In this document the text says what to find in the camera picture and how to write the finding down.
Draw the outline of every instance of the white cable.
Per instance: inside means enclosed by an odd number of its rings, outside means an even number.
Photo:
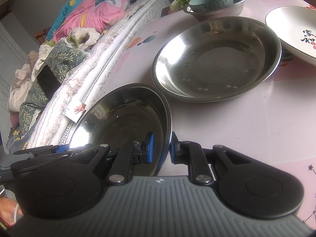
[[[16,215],[18,213],[19,204],[17,203],[14,210],[14,223],[16,223]]]

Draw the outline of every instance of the smartphone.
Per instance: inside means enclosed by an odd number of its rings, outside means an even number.
[[[61,86],[57,77],[54,75],[48,65],[45,65],[42,71],[38,74],[37,81],[49,100],[53,97],[56,90]]]

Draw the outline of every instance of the table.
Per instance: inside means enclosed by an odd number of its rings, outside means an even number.
[[[246,0],[240,16],[264,22],[272,9],[291,5],[309,6],[303,0]],[[179,11],[144,25],[100,98],[130,83],[154,85],[151,66],[159,49],[197,23]],[[258,87],[221,102],[167,99],[173,131],[180,141],[195,141],[209,149],[221,144],[295,175],[305,189],[298,217],[316,228],[316,67],[294,58],[287,66],[277,67]],[[171,164],[168,155],[160,175],[186,174],[187,167]]]

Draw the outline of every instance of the leaf pattern fabric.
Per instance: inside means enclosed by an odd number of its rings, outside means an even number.
[[[60,83],[69,76],[69,72],[78,66],[87,54],[76,48],[72,48],[62,39],[49,53],[48,57],[40,67],[40,72],[45,65],[48,65]],[[27,98],[20,107],[19,121],[23,134],[26,134],[35,121],[36,110],[44,108],[49,102],[37,80],[34,81]]]

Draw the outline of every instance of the constellation print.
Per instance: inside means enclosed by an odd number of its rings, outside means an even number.
[[[315,172],[314,167],[312,165],[308,166],[308,170],[312,171],[316,175],[316,172]],[[310,219],[312,216],[314,216],[315,223],[316,223],[316,204],[315,204],[315,208],[314,208],[314,211],[312,212],[312,214],[306,220],[303,220],[303,223],[306,223],[306,221],[308,219]]]

